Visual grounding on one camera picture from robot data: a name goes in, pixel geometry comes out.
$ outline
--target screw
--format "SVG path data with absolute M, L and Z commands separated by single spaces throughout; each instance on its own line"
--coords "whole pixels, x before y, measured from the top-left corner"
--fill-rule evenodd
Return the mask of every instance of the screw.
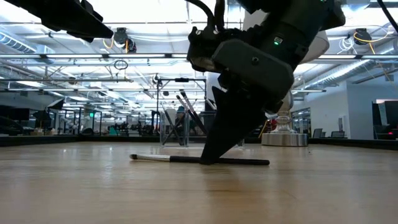
M 260 60 L 259 60 L 259 58 L 257 58 L 257 57 L 253 57 L 253 58 L 251 59 L 251 64 L 252 64 L 252 65 L 258 65 L 259 62 L 260 62 Z

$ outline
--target black cable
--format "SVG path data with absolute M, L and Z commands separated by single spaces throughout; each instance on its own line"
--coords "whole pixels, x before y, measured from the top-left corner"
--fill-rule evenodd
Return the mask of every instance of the black cable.
M 225 0 L 217 0 L 214 9 L 215 24 L 218 32 L 224 30 Z
M 385 13 L 386 17 L 388 18 L 388 20 L 390 21 L 391 25 L 394 27 L 394 29 L 398 32 L 398 25 L 397 22 L 394 20 L 394 18 L 391 16 L 390 12 L 388 11 L 386 5 L 384 4 L 383 0 L 377 0 L 377 2 L 379 3 L 381 9 L 383 10 L 383 12 Z
M 190 2 L 196 6 L 198 6 L 201 10 L 203 10 L 206 15 L 207 15 L 207 25 L 214 27 L 215 26 L 215 18 L 212 13 L 212 11 L 207 7 L 205 3 L 203 3 L 201 0 L 186 0 L 187 2 Z

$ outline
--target overhead camera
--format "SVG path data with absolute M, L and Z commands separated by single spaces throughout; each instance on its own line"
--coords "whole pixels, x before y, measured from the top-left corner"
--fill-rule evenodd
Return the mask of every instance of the overhead camera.
M 131 54 L 137 52 L 136 43 L 131 38 L 129 38 L 127 34 L 127 28 L 125 27 L 117 28 L 116 32 L 114 33 L 113 39 L 115 45 L 125 50 L 127 53 Z

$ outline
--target chair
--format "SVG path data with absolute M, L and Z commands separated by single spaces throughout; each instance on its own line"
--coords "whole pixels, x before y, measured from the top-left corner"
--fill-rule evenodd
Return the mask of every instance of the chair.
M 331 138 L 344 138 L 345 132 L 344 131 L 332 131 Z
M 312 138 L 321 138 L 323 128 L 317 128 L 313 130 Z

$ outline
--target ceiling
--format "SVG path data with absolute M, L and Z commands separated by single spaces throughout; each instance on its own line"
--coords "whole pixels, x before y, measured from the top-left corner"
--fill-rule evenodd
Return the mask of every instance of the ceiling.
M 201 29 L 206 25 L 205 14 L 196 6 L 183 0 L 90 0 L 89 2 L 92 3 L 95 11 L 104 17 L 103 22 L 112 28 L 112 30 L 116 30 L 118 27 L 127 28 L 129 36 L 136 43 L 137 53 L 139 54 L 185 54 L 189 47 L 187 35 L 190 33 L 192 26 L 197 26 Z M 215 5 L 215 0 L 205 0 L 203 2 L 210 8 L 213 8 Z M 123 50 L 115 45 L 111 49 L 104 45 L 104 41 L 110 45 L 111 40 L 96 39 L 93 43 L 89 44 L 71 37 L 63 31 L 52 32 L 40 24 L 39 18 L 5 1 L 0 0 L 0 8 L 2 9 L 0 13 L 0 31 L 3 30 L 27 44 L 45 45 L 56 54 L 124 53 Z M 346 25 L 326 32 L 330 42 L 330 48 L 326 54 L 370 54 L 368 45 L 354 45 L 349 50 L 343 50 L 341 46 L 342 41 L 348 34 L 352 35 L 356 28 L 367 28 L 373 39 L 383 38 L 379 42 L 374 43 L 376 51 L 379 46 L 397 37 L 397 34 L 393 28 L 389 27 L 390 23 L 377 5 L 347 5 L 343 10 L 347 18 Z M 392 7 L 389 10 L 393 17 L 398 18 L 398 8 Z M 225 15 L 226 26 L 240 29 L 243 26 L 243 20 L 244 9 L 241 9 L 236 4 L 229 4 Z M 20 52 L 3 44 L 0 44 L 0 53 L 20 54 Z M 21 65 L 36 74 L 36 76 L 31 75 L 27 78 L 47 75 L 47 78 L 75 77 L 77 79 L 128 79 L 131 81 L 79 82 L 76 85 L 62 83 L 58 85 L 58 88 L 92 88 L 93 86 L 97 86 L 97 88 L 143 90 L 156 88 L 153 82 L 155 75 L 158 75 L 160 78 L 184 77 L 201 79 L 207 77 L 205 73 L 195 72 L 183 58 L 130 58 L 126 59 L 129 63 L 126 70 L 117 70 L 114 67 L 115 60 L 56 59 L 54 61 L 53 65 L 40 64 L 38 66 L 34 60 L 8 60 L 8 62 Z M 74 63 L 81 64 L 80 66 L 76 66 L 73 65 Z M 350 62 L 346 60 L 317 60 L 300 65 L 295 71 L 295 86 L 300 88 L 304 82 L 310 82 L 322 73 L 346 63 Z M 8 78 L 6 74 L 2 74 L 2 77 Z M 15 85 L 13 86 L 14 88 L 17 88 L 21 84 L 15 83 L 13 85 Z M 54 83 L 45 83 L 45 85 L 49 86 L 49 88 L 50 86 L 54 88 Z M 188 97 L 191 99 L 200 99 L 196 104 L 196 109 L 203 110 L 205 92 L 202 88 L 204 87 L 203 82 L 170 82 L 164 89 L 195 90 L 188 92 Z M 134 103 L 140 103 L 142 108 L 153 108 L 156 102 L 153 97 L 150 97 L 143 91 L 126 91 L 118 94 L 120 94 L 121 98 Z M 114 98 L 115 102 L 120 102 L 118 97 Z M 172 93 L 169 96 L 160 94 L 160 98 L 165 100 L 165 102 L 167 102 L 167 99 L 170 99 L 171 102 L 172 99 L 174 100 L 175 94 Z M 105 99 L 101 98 L 99 100 L 114 102 L 112 96 L 106 96 Z

